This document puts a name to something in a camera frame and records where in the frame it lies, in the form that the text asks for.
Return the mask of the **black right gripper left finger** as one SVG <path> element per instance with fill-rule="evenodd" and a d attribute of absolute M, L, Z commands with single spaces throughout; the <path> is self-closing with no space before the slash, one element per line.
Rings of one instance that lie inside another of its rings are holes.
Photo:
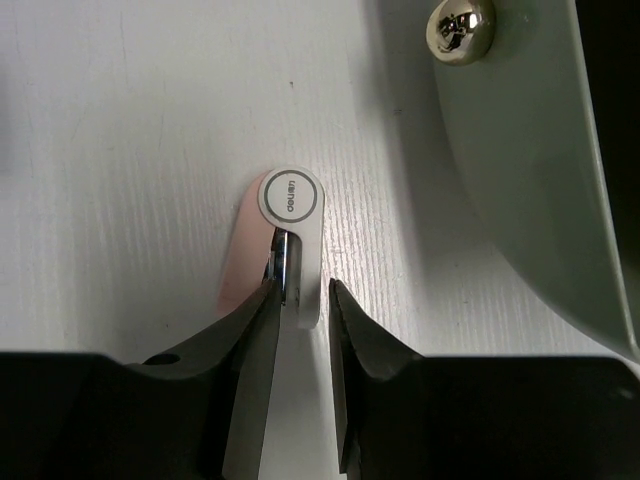
<path fill-rule="evenodd" d="M 228 315 L 141 364 L 134 447 L 148 479 L 255 479 L 259 475 L 281 294 L 265 281 Z"/>

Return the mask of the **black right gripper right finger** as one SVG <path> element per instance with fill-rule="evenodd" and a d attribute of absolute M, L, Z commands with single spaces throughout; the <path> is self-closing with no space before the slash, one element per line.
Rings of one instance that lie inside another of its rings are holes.
<path fill-rule="evenodd" d="M 349 479 L 419 479 L 421 358 L 373 320 L 347 286 L 329 284 L 329 341 L 339 471 Z"/>

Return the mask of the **cream round drawer organizer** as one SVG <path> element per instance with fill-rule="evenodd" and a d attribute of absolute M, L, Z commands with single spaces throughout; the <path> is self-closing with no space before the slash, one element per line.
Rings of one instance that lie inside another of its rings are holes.
<path fill-rule="evenodd" d="M 639 5 L 436 1 L 425 37 L 468 194 L 540 298 L 639 357 Z"/>

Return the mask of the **pink correction tape dispenser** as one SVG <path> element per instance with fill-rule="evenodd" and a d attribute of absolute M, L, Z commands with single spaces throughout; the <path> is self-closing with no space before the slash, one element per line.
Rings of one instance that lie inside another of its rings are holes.
<path fill-rule="evenodd" d="M 223 269 L 217 316 L 238 308 L 272 279 L 285 322 L 316 327 L 320 317 L 325 191 L 302 167 L 273 169 L 243 196 Z"/>

